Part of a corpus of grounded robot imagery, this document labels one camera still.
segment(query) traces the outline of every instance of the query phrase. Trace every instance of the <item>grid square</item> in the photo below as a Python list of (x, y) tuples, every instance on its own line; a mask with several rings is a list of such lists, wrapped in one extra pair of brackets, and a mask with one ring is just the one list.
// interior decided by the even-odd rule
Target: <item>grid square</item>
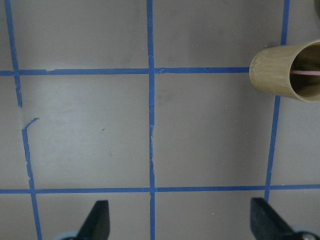
[(0, 0), (0, 70), (12, 70), (5, 1)]
[(147, 68), (145, 0), (17, 0), (21, 69)]
[(0, 77), (0, 189), (29, 189), (23, 120), (13, 77)]
[(157, 187), (264, 185), (274, 97), (247, 74), (166, 74), (155, 84)]
[(270, 204), (296, 231), (320, 233), (320, 189), (273, 190)]
[(248, 67), (278, 46), (283, 1), (155, 0), (156, 67)]
[(40, 194), (37, 198), (44, 240), (78, 231), (98, 200), (109, 202), (109, 240), (150, 238), (148, 193)]
[(320, 9), (318, 0), (291, 0), (287, 32), (287, 44), (301, 44), (320, 38)]
[(2, 239), (37, 239), (29, 194), (1, 194), (0, 205), (0, 236)]
[(318, 184), (320, 109), (290, 98), (281, 99), (272, 184)]
[(23, 76), (36, 188), (149, 186), (147, 75)]
[(262, 191), (166, 192), (156, 194), (156, 239), (254, 240), (250, 199)]

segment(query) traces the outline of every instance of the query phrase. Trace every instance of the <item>cup opening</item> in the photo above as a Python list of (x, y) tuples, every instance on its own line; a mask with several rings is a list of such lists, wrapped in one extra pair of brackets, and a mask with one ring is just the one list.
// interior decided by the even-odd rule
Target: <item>cup opening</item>
[[(316, 42), (295, 57), (291, 71), (320, 71), (320, 42)], [(320, 101), (320, 76), (290, 74), (292, 89), (300, 97), (310, 101)]]

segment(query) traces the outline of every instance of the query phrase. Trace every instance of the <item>cylindrical container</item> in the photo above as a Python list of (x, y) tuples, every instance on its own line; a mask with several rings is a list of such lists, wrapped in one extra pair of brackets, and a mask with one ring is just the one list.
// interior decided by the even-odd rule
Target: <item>cylindrical container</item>
[(266, 48), (254, 57), (249, 70), (252, 84), (262, 92), (320, 102), (320, 76), (291, 71), (320, 71), (320, 40)]

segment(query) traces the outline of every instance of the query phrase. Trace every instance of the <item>pink straw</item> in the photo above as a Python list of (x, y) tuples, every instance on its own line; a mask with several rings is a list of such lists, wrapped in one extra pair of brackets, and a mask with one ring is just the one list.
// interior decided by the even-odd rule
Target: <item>pink straw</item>
[(320, 76), (320, 71), (291, 70), (290, 73), (291, 73), (291, 74), (299, 74), (299, 75)]

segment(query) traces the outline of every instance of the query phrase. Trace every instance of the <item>metal screw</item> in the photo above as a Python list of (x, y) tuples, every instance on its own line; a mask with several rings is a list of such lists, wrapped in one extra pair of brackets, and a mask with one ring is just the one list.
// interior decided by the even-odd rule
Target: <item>metal screw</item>
[(302, 235), (303, 240), (316, 240), (315, 236), (310, 233), (305, 233)]

